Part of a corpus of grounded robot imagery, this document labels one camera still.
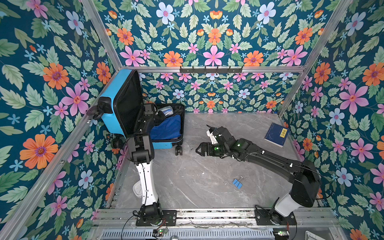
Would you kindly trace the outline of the blue cloth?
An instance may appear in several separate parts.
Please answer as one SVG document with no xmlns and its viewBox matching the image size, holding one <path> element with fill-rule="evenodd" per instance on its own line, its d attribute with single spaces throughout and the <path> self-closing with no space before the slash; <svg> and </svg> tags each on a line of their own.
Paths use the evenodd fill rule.
<svg viewBox="0 0 384 240">
<path fill-rule="evenodd" d="M 166 118 L 160 125 L 152 128 L 150 137 L 155 141 L 177 139 L 182 135 L 181 123 L 180 115 Z"/>
</svg>

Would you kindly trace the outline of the clear bottle blue lid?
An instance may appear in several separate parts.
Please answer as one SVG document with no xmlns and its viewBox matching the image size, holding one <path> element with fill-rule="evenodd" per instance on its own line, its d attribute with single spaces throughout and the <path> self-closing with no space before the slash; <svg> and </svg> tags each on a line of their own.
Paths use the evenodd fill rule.
<svg viewBox="0 0 384 240">
<path fill-rule="evenodd" d="M 158 115 L 161 117 L 171 117 L 174 114 L 174 109 L 171 106 L 165 106 L 158 110 Z"/>
</svg>

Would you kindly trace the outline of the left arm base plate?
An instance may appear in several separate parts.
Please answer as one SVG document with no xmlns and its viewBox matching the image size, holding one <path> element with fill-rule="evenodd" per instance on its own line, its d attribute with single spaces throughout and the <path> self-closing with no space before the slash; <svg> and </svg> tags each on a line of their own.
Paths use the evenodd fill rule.
<svg viewBox="0 0 384 240">
<path fill-rule="evenodd" d="M 155 211 L 154 214 L 147 214 L 140 211 L 136 220 L 137 227 L 160 227 L 167 226 L 173 227 L 176 225 L 177 221 L 176 210 L 162 210 L 160 214 L 158 211 Z"/>
</svg>

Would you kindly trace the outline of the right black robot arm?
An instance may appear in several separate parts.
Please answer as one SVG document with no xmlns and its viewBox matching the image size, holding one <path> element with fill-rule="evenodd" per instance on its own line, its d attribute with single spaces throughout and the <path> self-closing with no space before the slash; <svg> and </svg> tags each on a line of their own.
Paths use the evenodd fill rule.
<svg viewBox="0 0 384 240">
<path fill-rule="evenodd" d="M 224 127 L 210 127 L 210 142 L 200 143 L 196 153 L 202 157 L 230 157 L 239 162 L 253 163 L 285 178 L 292 189 L 278 198 L 269 210 L 255 206 L 259 225 L 295 225 L 293 214 L 300 207 L 311 208 L 321 187 L 321 177 L 313 162 L 303 162 L 281 157 L 246 139 L 235 139 Z"/>
</svg>

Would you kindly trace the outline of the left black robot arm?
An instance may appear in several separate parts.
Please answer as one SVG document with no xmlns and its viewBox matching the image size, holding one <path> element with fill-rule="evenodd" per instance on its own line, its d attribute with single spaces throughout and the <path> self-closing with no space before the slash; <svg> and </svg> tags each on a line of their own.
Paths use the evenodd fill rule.
<svg viewBox="0 0 384 240">
<path fill-rule="evenodd" d="M 137 217 L 145 224 L 158 226 L 163 212 L 155 189 L 152 160 L 155 156 L 150 132 L 155 126 L 155 104 L 144 104 L 139 110 L 133 135 L 128 139 L 130 161 L 136 166 L 142 189 L 142 206 Z"/>
</svg>

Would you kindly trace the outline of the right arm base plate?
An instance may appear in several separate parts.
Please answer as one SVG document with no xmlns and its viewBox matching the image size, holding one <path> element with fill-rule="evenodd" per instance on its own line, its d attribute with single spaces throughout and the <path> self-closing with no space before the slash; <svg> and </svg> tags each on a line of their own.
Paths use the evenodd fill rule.
<svg viewBox="0 0 384 240">
<path fill-rule="evenodd" d="M 290 213 L 288 217 L 283 217 L 275 210 L 266 210 L 264 208 L 255 207 L 255 219 L 258 226 L 296 226 L 297 221 L 294 213 Z"/>
</svg>

